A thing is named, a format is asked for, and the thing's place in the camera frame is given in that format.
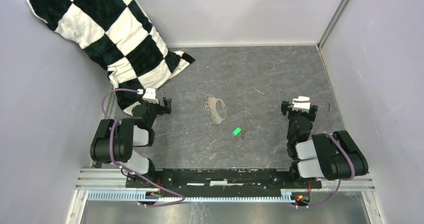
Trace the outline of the metal key organizer plate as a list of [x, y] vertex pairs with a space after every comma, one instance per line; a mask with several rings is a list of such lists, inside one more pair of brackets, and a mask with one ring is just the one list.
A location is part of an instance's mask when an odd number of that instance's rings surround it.
[[[204, 99], [204, 107], [211, 118], [213, 125], [220, 125], [223, 121], [228, 118], [228, 110], [225, 102], [221, 98], [215, 98], [210, 95]], [[218, 107], [222, 108], [222, 115], [219, 113]]]

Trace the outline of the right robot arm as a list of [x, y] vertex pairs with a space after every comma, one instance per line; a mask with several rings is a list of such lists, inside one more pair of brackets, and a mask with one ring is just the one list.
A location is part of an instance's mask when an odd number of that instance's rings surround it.
[[311, 178], [351, 180], [368, 174], [369, 164], [346, 130], [329, 134], [313, 129], [316, 103], [304, 96], [281, 103], [281, 113], [289, 122], [286, 150], [294, 160], [289, 168], [290, 184], [301, 188]]

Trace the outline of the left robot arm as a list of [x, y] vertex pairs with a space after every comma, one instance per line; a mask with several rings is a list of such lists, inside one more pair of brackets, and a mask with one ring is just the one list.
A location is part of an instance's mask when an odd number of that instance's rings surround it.
[[112, 137], [114, 161], [134, 175], [139, 173], [138, 181], [144, 187], [152, 187], [157, 182], [152, 161], [138, 154], [135, 147], [152, 146], [155, 132], [153, 124], [158, 115], [171, 114], [172, 99], [163, 97], [160, 102], [150, 103], [142, 100], [132, 110], [131, 118], [121, 121], [101, 120], [90, 147], [90, 157], [96, 163], [113, 164], [109, 152]]

